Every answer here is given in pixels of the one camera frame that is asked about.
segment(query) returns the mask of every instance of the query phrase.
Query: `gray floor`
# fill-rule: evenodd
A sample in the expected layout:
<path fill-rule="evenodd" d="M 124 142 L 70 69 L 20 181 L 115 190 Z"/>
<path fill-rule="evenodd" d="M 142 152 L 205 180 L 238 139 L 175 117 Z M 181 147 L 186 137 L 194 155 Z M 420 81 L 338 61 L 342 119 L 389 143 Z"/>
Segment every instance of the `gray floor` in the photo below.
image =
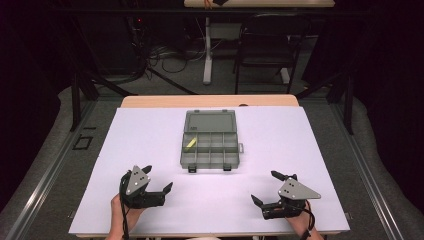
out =
<path fill-rule="evenodd" d="M 292 93 L 300 92 L 305 82 L 300 80 L 313 47 L 313 39 L 304 46 Z M 154 68 L 184 87 L 199 94 L 232 94 L 234 75 L 231 51 L 222 47 L 215 50 L 212 84 L 202 83 L 202 60 L 184 63 L 174 58 L 159 61 Z M 267 73 L 244 71 L 257 79 Z M 162 79 L 146 74 L 142 78 L 120 85 L 140 95 L 185 94 Z M 251 90 L 245 86 L 242 90 Z M 73 133 L 70 89 L 60 95 L 61 110 L 42 149 L 13 198 L 0 214 L 0 239 L 75 239 L 67 232 L 72 222 L 68 215 L 78 208 L 91 169 L 122 98 L 109 89 L 98 86 L 101 97 L 96 102 L 83 102 L 83 122 Z M 422 214 L 402 195 L 382 165 L 376 151 L 366 109 L 355 100 L 353 129 L 347 134 L 341 125 L 339 105 L 328 105 L 324 96 L 328 89 L 300 100 L 305 108 L 325 163 L 346 213 L 351 231 L 330 239 L 420 239 L 424 231 Z M 88 150 L 78 147 L 77 138 L 92 137 Z"/>

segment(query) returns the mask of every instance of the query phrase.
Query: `electrical cord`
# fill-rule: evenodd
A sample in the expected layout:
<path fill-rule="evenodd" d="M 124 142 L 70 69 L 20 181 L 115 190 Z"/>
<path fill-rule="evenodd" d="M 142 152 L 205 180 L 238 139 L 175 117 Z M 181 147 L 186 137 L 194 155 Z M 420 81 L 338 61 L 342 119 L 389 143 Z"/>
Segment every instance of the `electrical cord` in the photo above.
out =
<path fill-rule="evenodd" d="M 311 231 L 315 226 L 315 216 L 312 213 L 312 208 L 311 208 L 311 204 L 309 203 L 308 200 L 305 200 L 306 204 L 308 205 L 309 209 L 306 208 L 298 208 L 296 206 L 293 205 L 288 205 L 289 207 L 292 207 L 294 209 L 298 209 L 301 210 L 303 212 L 306 212 L 309 214 L 309 222 L 308 222 L 308 228 L 305 230 L 305 232 L 303 233 L 303 235 L 300 237 L 300 240 L 306 240 L 308 237 L 311 236 Z"/>
<path fill-rule="evenodd" d="M 128 233 L 128 222 L 127 222 L 127 214 L 130 211 L 130 209 L 128 208 L 128 211 L 125 211 L 125 205 L 124 202 L 122 201 L 123 199 L 123 194 L 125 193 L 125 183 L 126 181 L 129 180 L 131 175 L 131 172 L 128 171 L 122 178 L 121 178 L 121 184 L 119 185 L 119 198 L 120 198 L 120 202 L 121 202 L 121 210 L 122 210 L 122 216 L 123 216 L 123 222 L 122 222 L 122 229 L 124 231 L 124 235 L 122 236 L 123 239 L 125 240 L 129 240 L 130 236 Z"/>

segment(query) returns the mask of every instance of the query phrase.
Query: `wooden table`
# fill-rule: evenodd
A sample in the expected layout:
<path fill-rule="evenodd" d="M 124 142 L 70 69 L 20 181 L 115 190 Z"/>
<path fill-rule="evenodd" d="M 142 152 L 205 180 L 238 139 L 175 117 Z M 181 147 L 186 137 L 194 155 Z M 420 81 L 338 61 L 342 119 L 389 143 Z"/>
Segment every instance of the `wooden table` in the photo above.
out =
<path fill-rule="evenodd" d="M 180 165 L 188 110 L 234 110 L 239 142 L 238 168 L 198 169 Z M 321 194 L 310 200 L 322 234 L 349 230 L 308 118 L 292 95 L 131 96 L 117 109 L 94 166 L 70 234 L 104 237 L 110 226 L 110 199 L 134 165 L 152 165 L 147 191 L 173 182 L 165 205 L 149 208 L 133 237 L 226 237 L 294 234 L 284 219 L 264 220 L 251 194 L 264 203 L 279 200 L 276 170 L 297 174 Z"/>

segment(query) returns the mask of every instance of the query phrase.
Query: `chair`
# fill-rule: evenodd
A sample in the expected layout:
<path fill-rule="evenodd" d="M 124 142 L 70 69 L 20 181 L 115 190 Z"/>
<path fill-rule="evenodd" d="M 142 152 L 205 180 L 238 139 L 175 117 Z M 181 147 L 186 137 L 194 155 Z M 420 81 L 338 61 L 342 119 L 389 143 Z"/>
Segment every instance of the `chair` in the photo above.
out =
<path fill-rule="evenodd" d="M 282 68 L 291 68 L 287 86 L 290 93 L 300 47 L 310 28 L 309 19 L 300 15 L 261 13 L 243 22 L 233 67 L 235 94 L 238 94 L 240 66 L 276 68 L 276 74 Z"/>

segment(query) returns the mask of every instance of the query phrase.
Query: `desk leg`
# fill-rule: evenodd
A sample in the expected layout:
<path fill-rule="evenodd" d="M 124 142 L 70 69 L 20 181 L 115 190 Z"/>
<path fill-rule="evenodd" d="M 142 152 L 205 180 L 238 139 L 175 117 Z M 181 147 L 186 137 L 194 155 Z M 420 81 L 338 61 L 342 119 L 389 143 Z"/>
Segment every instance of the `desk leg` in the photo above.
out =
<path fill-rule="evenodd" d="M 205 24 L 205 37 L 206 37 L 206 60 L 205 60 L 205 71 L 203 73 L 203 84 L 211 84 L 212 75 L 212 52 L 211 52 L 211 25 L 209 17 L 206 17 Z"/>
<path fill-rule="evenodd" d="M 281 74 L 281 79 L 283 79 L 283 83 L 284 84 L 289 84 L 289 82 L 290 82 L 290 75 L 289 75 L 289 71 L 287 71 L 287 68 L 282 68 L 280 70 L 280 74 Z"/>

